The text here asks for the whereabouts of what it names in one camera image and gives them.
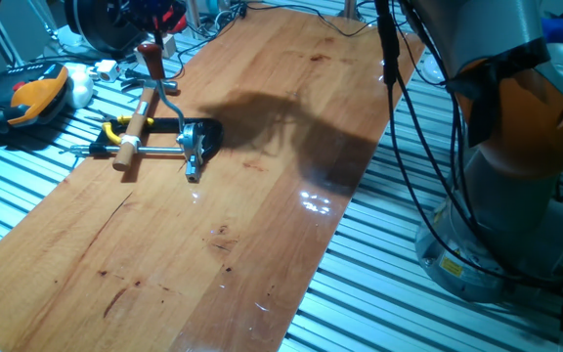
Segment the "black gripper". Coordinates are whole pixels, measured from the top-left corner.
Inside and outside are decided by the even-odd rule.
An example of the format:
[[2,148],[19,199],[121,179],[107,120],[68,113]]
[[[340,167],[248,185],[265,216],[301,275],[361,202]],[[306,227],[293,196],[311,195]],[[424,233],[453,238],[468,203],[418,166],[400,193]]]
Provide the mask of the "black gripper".
[[179,0],[130,0],[127,20],[142,31],[150,32],[153,43],[164,47],[163,32],[170,32],[186,14],[184,1]]

